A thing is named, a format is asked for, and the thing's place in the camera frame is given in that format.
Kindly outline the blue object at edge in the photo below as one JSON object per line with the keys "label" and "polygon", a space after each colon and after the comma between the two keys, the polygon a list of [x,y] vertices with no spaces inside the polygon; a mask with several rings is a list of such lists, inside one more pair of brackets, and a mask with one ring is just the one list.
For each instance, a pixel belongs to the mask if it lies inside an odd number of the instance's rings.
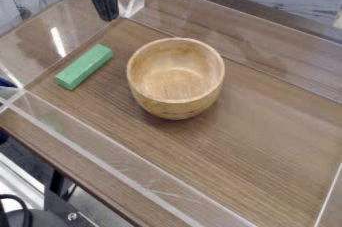
{"label": "blue object at edge", "polygon": [[14,87],[14,88],[16,88],[16,85],[11,81],[8,81],[7,79],[4,79],[2,77],[0,77],[0,86],[2,87]]}

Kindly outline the brown wooden bowl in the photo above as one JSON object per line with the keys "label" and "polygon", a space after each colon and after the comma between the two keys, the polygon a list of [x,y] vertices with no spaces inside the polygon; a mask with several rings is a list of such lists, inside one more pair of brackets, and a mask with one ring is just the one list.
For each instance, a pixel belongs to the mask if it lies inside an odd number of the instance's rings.
{"label": "brown wooden bowl", "polygon": [[163,119],[199,115],[215,103],[226,67],[218,51],[190,38],[165,38],[130,57],[127,80],[138,104]]}

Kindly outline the clear acrylic corner bracket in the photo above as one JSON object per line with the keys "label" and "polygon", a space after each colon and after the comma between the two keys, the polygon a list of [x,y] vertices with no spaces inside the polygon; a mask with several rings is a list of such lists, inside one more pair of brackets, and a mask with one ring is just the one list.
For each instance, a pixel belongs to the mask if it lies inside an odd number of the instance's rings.
{"label": "clear acrylic corner bracket", "polygon": [[145,0],[118,0],[118,2],[122,18],[131,18],[145,8]]}

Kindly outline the black metal table leg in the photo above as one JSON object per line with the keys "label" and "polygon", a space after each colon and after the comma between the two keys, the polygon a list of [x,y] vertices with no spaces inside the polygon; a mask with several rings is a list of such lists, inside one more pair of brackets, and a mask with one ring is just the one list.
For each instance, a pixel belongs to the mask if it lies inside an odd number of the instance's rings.
{"label": "black metal table leg", "polygon": [[63,186],[64,186],[64,176],[63,174],[55,170],[52,173],[51,183],[50,183],[50,190],[60,196],[63,193]]}

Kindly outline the clear acrylic tray wall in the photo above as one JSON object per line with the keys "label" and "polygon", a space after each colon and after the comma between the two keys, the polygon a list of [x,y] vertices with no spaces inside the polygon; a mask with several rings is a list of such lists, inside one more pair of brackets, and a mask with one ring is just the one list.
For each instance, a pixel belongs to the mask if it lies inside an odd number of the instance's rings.
{"label": "clear acrylic tray wall", "polygon": [[[0,36],[0,129],[137,227],[342,227],[342,31],[284,25],[235,0],[145,0],[114,22],[64,0]],[[199,116],[150,115],[126,66],[187,37],[226,67]],[[114,56],[67,90],[56,74],[97,44]]]}

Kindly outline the green rectangular block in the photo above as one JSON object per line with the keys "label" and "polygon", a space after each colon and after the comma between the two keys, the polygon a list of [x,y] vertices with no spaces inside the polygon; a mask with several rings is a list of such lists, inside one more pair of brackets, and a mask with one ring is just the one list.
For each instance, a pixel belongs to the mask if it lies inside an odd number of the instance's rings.
{"label": "green rectangular block", "polygon": [[113,58],[113,49],[97,44],[78,59],[56,74],[56,83],[67,90],[74,90],[94,72]]}

